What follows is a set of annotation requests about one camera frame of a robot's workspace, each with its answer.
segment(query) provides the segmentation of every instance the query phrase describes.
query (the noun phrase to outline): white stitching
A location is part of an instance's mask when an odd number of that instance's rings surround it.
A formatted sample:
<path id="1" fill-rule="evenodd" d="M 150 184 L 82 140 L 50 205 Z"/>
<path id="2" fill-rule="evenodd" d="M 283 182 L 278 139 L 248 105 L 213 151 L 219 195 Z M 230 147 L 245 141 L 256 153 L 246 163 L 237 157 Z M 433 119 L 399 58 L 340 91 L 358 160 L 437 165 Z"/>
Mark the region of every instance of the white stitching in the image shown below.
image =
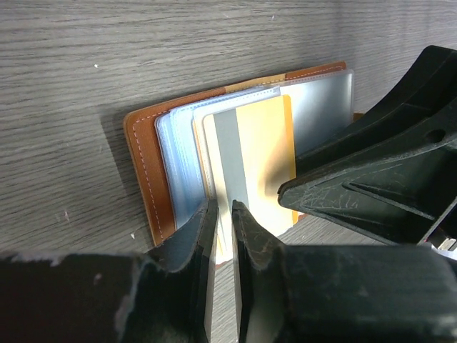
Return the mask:
<path id="1" fill-rule="evenodd" d="M 140 151 L 140 157 L 141 157 L 141 163 L 143 164 L 144 175 L 146 176 L 146 181 L 148 182 L 149 194 L 151 195 L 151 200 L 152 200 L 152 207 L 154 208 L 154 211 L 156 212 L 157 227 L 159 228 L 160 237 L 162 238 L 162 240 L 164 240 L 164 236 L 162 234 L 162 229 L 160 227 L 159 214 L 157 213 L 156 203 L 154 201 L 154 196 L 152 195 L 151 182 L 149 182 L 148 172 L 146 170 L 146 164 L 144 163 L 143 154 L 141 153 L 140 142 L 138 140 L 138 135 L 136 134 L 136 131 L 135 131 L 135 124 L 138 122 L 139 121 L 135 122 L 133 125 L 134 136 L 135 136 L 136 143 L 138 144 L 138 150 Z"/>
<path id="2" fill-rule="evenodd" d="M 263 85 L 263 84 L 272 84 L 274 82 L 280 82 L 280 81 L 290 81 L 290 80 L 294 80 L 294 79 L 298 79 L 300 77 L 304 77 L 304 76 L 308 76 L 308 75 L 313 75 L 313 74 L 317 74 L 317 73 L 322 73 L 324 71 L 329 71 L 329 70 L 343 70 L 343 68 L 341 66 L 331 66 L 329 68 L 326 68 L 326 69 L 321 69 L 321 70 L 317 70 L 317 71 L 312 71 L 310 73 L 307 73 L 307 74 L 300 74 L 300 75 L 297 75 L 295 77 L 291 77 L 291 78 L 285 78 L 284 80 L 273 80 L 273 81 L 268 81 L 268 82 L 263 82 L 261 84 L 251 84 L 249 86 L 246 86 L 245 88 L 242 88 L 242 89 L 237 89 L 235 91 L 242 91 L 244 89 L 247 89 L 247 88 L 251 88 L 251 87 L 254 87 L 254 86 L 260 86 L 260 85 Z M 209 100 L 209 99 L 212 99 L 212 98 L 215 98 L 217 96 L 220 96 L 220 95 L 223 95 L 223 94 L 219 94 L 219 95 L 216 95 L 216 96 L 211 96 L 209 98 L 207 98 L 206 100 Z M 149 182 L 149 178 L 148 178 L 148 172 L 146 170 L 146 164 L 144 163 L 144 158 L 143 158 L 143 154 L 141 153 L 141 147 L 140 147 L 140 142 L 138 140 L 138 136 L 136 135 L 136 131 L 135 131 L 135 125 L 138 124 L 139 122 L 141 121 L 145 121 L 147 119 L 150 119 L 154 116 L 158 116 L 160 114 L 163 114 L 165 112 L 168 112 L 168 111 L 162 111 L 162 112 L 159 112 L 159 113 L 156 113 L 156 114 L 152 114 L 151 116 L 147 116 L 145 118 L 142 118 L 142 119 L 138 119 L 137 121 L 134 122 L 134 124 L 132 125 L 132 128 L 134 130 L 134 136 L 135 136 L 135 140 L 136 140 L 136 143 L 138 144 L 138 150 L 140 152 L 140 158 L 141 158 L 141 163 L 143 164 L 143 170 L 144 170 L 144 175 L 146 177 L 146 181 L 148 182 L 148 188 L 149 188 L 149 194 L 151 195 L 151 200 L 152 200 L 152 206 L 154 208 L 154 211 L 156 212 L 156 219 L 157 219 L 157 226 L 159 227 L 159 233 L 160 233 L 160 237 L 162 239 L 164 239 L 164 236 L 162 234 L 162 230 L 161 230 L 161 227 L 160 227 L 160 221 L 159 221 L 159 214 L 157 213 L 157 208 L 156 208 L 156 203 L 154 201 L 154 196 L 152 195 L 152 189 L 151 189 L 151 183 Z"/>

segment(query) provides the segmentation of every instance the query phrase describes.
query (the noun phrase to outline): wooden surface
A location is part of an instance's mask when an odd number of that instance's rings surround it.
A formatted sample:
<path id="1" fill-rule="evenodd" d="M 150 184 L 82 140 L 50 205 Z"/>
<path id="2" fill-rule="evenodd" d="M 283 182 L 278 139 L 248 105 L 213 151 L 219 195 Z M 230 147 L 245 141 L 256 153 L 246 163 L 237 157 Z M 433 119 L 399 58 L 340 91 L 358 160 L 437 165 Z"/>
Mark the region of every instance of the wooden surface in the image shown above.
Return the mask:
<path id="1" fill-rule="evenodd" d="M 439 0 L 0 1 L 0 249 L 147 250 L 126 113 L 339 59 L 354 69 L 356 110 L 365 111 L 423 47 L 457 48 L 456 8 Z M 310 223 L 320 242 L 347 233 Z M 216 290 L 223 309 L 230 296 Z M 235 342 L 227 330 L 214 342 Z"/>

